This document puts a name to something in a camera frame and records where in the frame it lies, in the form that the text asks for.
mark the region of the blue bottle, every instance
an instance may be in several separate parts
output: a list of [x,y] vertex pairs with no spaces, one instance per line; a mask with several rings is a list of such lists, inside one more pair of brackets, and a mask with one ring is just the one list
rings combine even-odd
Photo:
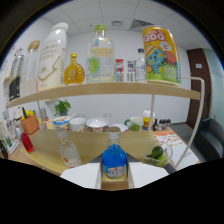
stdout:
[[119,127],[109,127],[107,130],[107,149],[102,154],[105,174],[118,178],[124,174],[127,155],[121,148]]

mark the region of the door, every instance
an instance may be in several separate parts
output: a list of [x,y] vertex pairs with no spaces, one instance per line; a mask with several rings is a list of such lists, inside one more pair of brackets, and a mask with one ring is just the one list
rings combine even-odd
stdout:
[[[202,48],[187,50],[187,55],[190,64],[191,77],[202,78],[205,82],[204,106],[201,117],[208,117],[211,105],[211,76],[206,56]],[[191,90],[201,92],[201,82],[192,80]],[[198,100],[190,100],[186,124],[191,128],[194,128],[195,126],[199,111],[199,104],[200,101]]]

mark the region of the orange bottle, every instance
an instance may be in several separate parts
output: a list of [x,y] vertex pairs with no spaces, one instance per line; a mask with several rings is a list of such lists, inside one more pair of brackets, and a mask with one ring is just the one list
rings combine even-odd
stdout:
[[77,54],[71,54],[70,65],[65,69],[64,82],[66,86],[82,84],[85,79],[85,71],[83,67],[77,63]]

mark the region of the wooden shelf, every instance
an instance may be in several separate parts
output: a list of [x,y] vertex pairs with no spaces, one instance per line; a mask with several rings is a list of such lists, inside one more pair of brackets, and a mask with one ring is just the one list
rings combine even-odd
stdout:
[[[106,132],[68,131],[67,138],[75,143],[83,165],[103,153],[108,140]],[[143,159],[146,144],[153,140],[155,141],[156,138],[151,131],[121,133],[122,148],[140,161]],[[21,153],[26,158],[57,175],[61,175],[67,169],[59,153],[61,141],[55,130],[40,130],[32,138],[32,143],[35,148],[33,153],[27,153],[24,147],[21,149]],[[119,179],[111,179],[103,175],[102,180],[106,182],[127,181],[127,178],[123,176]]]
[[200,101],[200,92],[183,89],[177,86],[155,83],[92,83],[65,86],[40,91],[8,103],[6,108],[40,100],[55,99],[67,96],[83,96],[98,94],[154,94],[185,97]]

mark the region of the white wall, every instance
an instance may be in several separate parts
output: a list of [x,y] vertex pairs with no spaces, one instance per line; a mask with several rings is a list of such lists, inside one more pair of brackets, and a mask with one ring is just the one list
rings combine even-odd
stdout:
[[211,110],[210,117],[224,127],[224,71],[214,51],[204,50],[211,74]]
[[[45,19],[38,19],[31,27],[29,27],[20,39],[16,42],[16,49],[22,47],[24,54],[29,43],[35,39],[41,41],[40,48],[46,37],[48,36],[50,29],[54,24]],[[68,37],[65,68],[70,63],[70,54],[73,52],[77,53],[77,61],[83,67],[85,65],[85,49],[87,43],[95,36],[94,32],[77,35],[74,37]],[[115,58],[124,59],[124,74],[127,72],[127,60],[138,58],[138,48],[143,47],[142,36],[140,32],[134,31],[118,31],[109,30],[106,32],[106,36],[109,37],[115,46]],[[184,49],[178,47],[181,76],[190,76],[189,62],[187,53]],[[11,68],[10,63],[13,61],[13,54],[8,55],[8,67]],[[5,77],[5,71],[0,74],[0,85],[2,86]],[[182,80],[181,88],[190,89],[190,81]],[[3,103],[2,91],[0,92],[0,103]],[[91,96],[77,96],[77,97],[66,97],[61,99],[67,99],[72,106],[71,113],[84,114],[86,119],[93,117],[102,117],[103,113],[112,113],[112,117],[108,117],[109,125],[114,123],[123,123],[125,119],[132,116],[142,116],[145,109],[151,106],[151,95],[91,95]],[[54,118],[54,105],[57,100],[45,103],[40,101],[40,106],[45,107],[49,118]],[[155,113],[159,119],[170,118],[172,123],[185,122],[187,119],[189,109],[189,99],[180,97],[166,97],[156,96],[155,97]],[[27,109],[36,109],[37,103],[29,103],[24,105]],[[10,108],[10,118],[13,118],[13,111],[16,107]],[[0,107],[0,121],[2,118],[2,112],[5,110],[4,106]]]

